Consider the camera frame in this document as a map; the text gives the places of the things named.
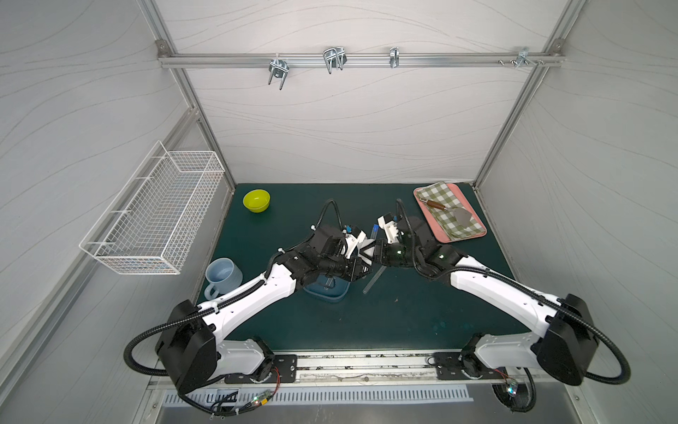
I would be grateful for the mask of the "white gauze wipe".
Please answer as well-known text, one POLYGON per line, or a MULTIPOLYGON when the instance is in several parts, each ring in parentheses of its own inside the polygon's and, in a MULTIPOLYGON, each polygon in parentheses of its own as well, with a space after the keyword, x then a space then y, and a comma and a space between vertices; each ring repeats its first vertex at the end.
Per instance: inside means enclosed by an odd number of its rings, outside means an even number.
POLYGON ((368 239, 366 238, 359 244, 358 249, 360 249, 360 247, 365 247, 369 245, 375 245, 375 240, 372 240, 371 238, 368 239))

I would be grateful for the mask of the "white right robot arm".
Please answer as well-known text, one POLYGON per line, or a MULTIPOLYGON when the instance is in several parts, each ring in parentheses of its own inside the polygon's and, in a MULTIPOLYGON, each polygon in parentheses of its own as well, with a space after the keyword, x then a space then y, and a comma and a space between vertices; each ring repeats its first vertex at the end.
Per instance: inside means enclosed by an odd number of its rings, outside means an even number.
POLYGON ((413 268, 471 293, 526 327, 526 332, 513 335, 474 335, 453 361, 467 377, 479 379, 484 371, 500 367, 536 367, 567 385, 584 381, 599 341, 582 325, 590 315, 580 298, 562 300, 497 274, 452 245, 439 243, 418 219, 382 217, 379 226, 385 238, 361 240, 357 253, 362 259, 413 268))

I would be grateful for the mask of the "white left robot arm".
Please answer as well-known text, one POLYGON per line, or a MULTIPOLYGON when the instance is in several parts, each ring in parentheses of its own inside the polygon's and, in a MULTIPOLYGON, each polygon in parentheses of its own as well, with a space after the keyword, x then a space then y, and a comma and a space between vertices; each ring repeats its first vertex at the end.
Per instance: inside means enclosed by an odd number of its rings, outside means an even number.
POLYGON ((253 338, 230 340, 231 332, 319 277, 348 282, 362 278, 371 268, 373 252, 374 242, 364 232, 321 226, 308 240, 275 254, 264 272, 234 291, 197 306, 189 300, 178 304, 155 347, 177 392, 188 394, 232 374, 267 378, 272 351, 253 338))

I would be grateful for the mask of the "blue plastic tub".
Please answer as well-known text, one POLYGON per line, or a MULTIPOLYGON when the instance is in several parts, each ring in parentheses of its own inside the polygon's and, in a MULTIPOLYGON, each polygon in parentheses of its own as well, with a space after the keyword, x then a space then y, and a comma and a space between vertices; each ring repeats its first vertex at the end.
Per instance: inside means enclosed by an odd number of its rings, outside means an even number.
POLYGON ((335 287, 331 290, 326 290, 324 287, 326 281, 327 277, 320 276, 316 282, 304 287, 303 290, 305 293, 308 293, 318 300, 328 303, 338 303, 345 298, 351 287, 349 281, 335 277, 335 287))

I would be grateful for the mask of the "yellow green bowl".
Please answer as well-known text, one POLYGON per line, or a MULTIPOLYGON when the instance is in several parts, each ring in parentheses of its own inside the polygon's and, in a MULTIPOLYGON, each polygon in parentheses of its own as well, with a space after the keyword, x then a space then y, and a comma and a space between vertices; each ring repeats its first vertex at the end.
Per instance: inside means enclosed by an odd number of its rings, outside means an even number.
POLYGON ((271 195, 264 189, 254 189, 243 198, 243 205, 252 213, 259 214, 269 208, 271 195))

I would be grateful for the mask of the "light blue mug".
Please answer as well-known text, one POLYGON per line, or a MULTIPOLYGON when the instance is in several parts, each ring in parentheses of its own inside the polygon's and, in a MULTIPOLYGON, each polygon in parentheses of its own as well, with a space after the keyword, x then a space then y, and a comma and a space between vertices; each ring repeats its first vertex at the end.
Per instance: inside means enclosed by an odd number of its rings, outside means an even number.
POLYGON ((229 258, 219 258, 212 261, 205 272, 208 286, 204 290, 206 300, 230 293, 241 286, 243 274, 240 268, 229 258))

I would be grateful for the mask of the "metal clamp hook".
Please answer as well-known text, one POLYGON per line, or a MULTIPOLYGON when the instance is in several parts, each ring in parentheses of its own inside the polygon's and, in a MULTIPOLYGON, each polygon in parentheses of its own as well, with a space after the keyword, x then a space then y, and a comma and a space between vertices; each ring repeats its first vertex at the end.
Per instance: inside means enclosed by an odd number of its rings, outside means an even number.
POLYGON ((326 49, 322 53, 322 58, 329 74, 332 74, 335 69, 339 71, 344 70, 344 66, 347 62, 344 47, 332 47, 326 49))
POLYGON ((534 59, 530 56, 530 51, 527 48, 521 49, 517 56, 509 61, 498 60, 497 63, 503 67, 513 67, 519 69, 522 67, 538 68, 545 66, 546 63, 541 59, 534 59))
POLYGON ((397 69, 400 63, 399 47, 392 47, 389 51, 389 66, 391 69, 397 69))
POLYGON ((270 61, 268 70, 268 85, 271 85, 273 80, 278 79, 279 89, 282 90, 290 71, 288 63, 280 58, 275 58, 270 61))

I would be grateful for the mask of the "wooden handled metal spatula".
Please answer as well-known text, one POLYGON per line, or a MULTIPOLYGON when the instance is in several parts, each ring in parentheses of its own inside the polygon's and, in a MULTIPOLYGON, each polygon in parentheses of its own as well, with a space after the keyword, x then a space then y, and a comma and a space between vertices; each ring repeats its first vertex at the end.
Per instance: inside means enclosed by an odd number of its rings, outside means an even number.
POLYGON ((438 201, 433 201, 429 199, 419 198, 418 201, 427 207, 429 213, 432 216, 435 216, 436 211, 448 212, 452 215, 452 217, 455 218, 459 225, 468 227, 471 224, 472 213, 469 212, 469 210, 467 210, 466 208, 458 206, 446 206, 438 201))

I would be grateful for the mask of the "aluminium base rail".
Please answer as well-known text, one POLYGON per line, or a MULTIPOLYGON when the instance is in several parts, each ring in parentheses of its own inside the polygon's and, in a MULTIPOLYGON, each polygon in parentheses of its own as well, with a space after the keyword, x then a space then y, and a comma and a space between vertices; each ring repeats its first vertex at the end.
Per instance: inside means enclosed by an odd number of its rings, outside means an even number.
POLYGON ((187 393, 201 387, 226 384, 274 383, 397 383, 453 381, 501 381, 501 373, 551 381, 555 378, 536 365, 487 367, 473 355, 460 350, 433 351, 329 351, 270 353, 253 370, 227 353, 217 355, 216 364, 196 360, 189 367, 188 379, 177 383, 187 393))

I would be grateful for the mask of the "aluminium cross rail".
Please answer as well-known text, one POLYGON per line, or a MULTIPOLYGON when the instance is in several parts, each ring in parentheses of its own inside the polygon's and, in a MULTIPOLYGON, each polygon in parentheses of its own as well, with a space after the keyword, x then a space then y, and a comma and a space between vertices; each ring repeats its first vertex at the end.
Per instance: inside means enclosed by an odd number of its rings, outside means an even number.
MULTIPOLYGON (((397 68, 460 68, 460 67, 503 67, 497 61, 509 61, 518 52, 509 53, 406 53, 400 52, 397 68)), ((565 62, 563 55, 549 55, 530 52, 531 58, 541 59, 546 67, 560 66, 565 62)), ((345 69, 391 69, 389 52, 347 53, 345 69)), ((325 67, 321 53, 280 53, 280 54, 176 54, 159 58, 161 67, 166 69, 267 69, 271 60, 280 58, 291 69, 321 69, 325 67)))

